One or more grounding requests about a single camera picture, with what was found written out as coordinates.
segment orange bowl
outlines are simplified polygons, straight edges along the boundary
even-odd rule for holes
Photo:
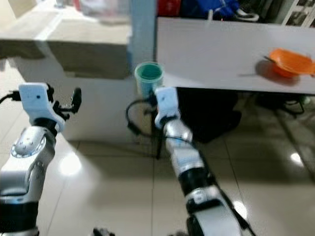
[[[285,49],[275,49],[270,55],[275,62],[274,71],[285,77],[314,74],[314,64],[306,56]]]

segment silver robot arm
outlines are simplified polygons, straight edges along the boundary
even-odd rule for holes
[[[220,189],[202,154],[192,144],[192,132],[180,120],[177,91],[163,87],[155,91],[158,115],[166,148],[186,199],[190,236],[241,236],[247,222],[240,217]]]
[[[30,117],[25,129],[13,144],[8,161],[0,171],[0,235],[37,236],[38,202],[47,167],[55,155],[55,136],[65,126],[69,115],[81,104],[81,90],[76,89],[71,106],[53,101],[53,89],[44,83],[19,86],[19,99]]]

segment teal cup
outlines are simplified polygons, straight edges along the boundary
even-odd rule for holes
[[[162,85],[164,77],[163,67],[155,62],[145,62],[138,64],[134,70],[137,80],[138,92],[146,98],[150,92]]]

